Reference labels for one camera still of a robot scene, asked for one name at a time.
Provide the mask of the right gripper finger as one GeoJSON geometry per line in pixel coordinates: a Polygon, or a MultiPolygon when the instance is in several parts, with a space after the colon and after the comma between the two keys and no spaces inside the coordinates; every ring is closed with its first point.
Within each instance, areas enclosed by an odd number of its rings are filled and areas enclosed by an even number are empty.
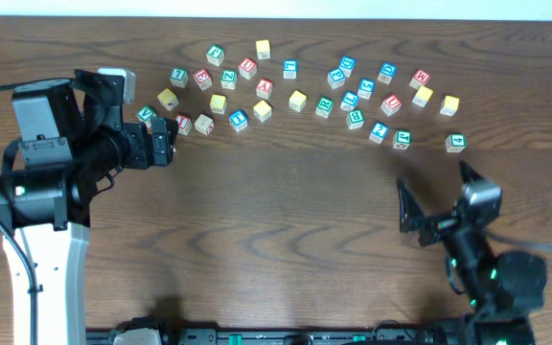
{"type": "Polygon", "coordinates": [[[425,227],[426,216],[414,195],[401,178],[397,179],[397,189],[400,203],[400,232],[411,233],[425,227]]]}
{"type": "Polygon", "coordinates": [[[476,183],[483,179],[483,176],[464,160],[459,162],[459,169],[464,184],[476,183]]]}

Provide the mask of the red I block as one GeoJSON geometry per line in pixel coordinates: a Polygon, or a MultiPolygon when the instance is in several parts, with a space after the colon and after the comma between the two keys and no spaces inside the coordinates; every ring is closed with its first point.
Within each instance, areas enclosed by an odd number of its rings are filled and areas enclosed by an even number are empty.
{"type": "Polygon", "coordinates": [[[176,115],[178,123],[178,134],[188,136],[193,127],[193,121],[188,114],[179,113],[176,115]]]}

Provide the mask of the blue 2 block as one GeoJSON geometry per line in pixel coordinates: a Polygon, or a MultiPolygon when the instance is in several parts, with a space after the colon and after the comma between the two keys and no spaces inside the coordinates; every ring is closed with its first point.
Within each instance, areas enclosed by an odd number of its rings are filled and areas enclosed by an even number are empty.
{"type": "Polygon", "coordinates": [[[376,122],[370,131],[369,139],[376,144],[381,144],[387,136],[388,131],[389,126],[381,122],[376,122]]]}

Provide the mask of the red A block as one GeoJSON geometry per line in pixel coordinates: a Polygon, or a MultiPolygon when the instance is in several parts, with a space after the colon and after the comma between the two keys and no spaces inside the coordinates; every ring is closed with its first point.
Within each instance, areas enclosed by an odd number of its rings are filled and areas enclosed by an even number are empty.
{"type": "Polygon", "coordinates": [[[258,97],[268,100],[272,94],[274,83],[271,80],[260,79],[256,86],[256,94],[258,97]]]}

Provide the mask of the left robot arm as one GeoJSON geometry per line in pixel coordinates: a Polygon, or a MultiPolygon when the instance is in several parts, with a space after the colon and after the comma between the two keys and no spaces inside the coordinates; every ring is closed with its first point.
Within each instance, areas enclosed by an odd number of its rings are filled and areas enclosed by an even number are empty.
{"type": "Polygon", "coordinates": [[[17,344],[85,343],[83,278],[98,183],[173,160],[174,121],[123,119],[135,84],[127,69],[101,68],[12,89],[20,136],[4,152],[0,221],[17,344]]]}

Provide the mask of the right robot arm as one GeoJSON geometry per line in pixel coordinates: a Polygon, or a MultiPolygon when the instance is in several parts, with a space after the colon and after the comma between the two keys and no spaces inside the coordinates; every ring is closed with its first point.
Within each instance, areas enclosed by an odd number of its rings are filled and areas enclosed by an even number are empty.
{"type": "Polygon", "coordinates": [[[443,344],[534,344],[529,314],[543,307],[547,283],[545,260],[523,250],[496,255],[485,233],[499,217],[503,193],[468,163],[459,163],[460,198],[443,214],[427,216],[402,179],[397,180],[400,231],[419,234],[419,245],[441,243],[446,266],[456,272],[470,299],[472,314],[437,327],[443,344]]]}

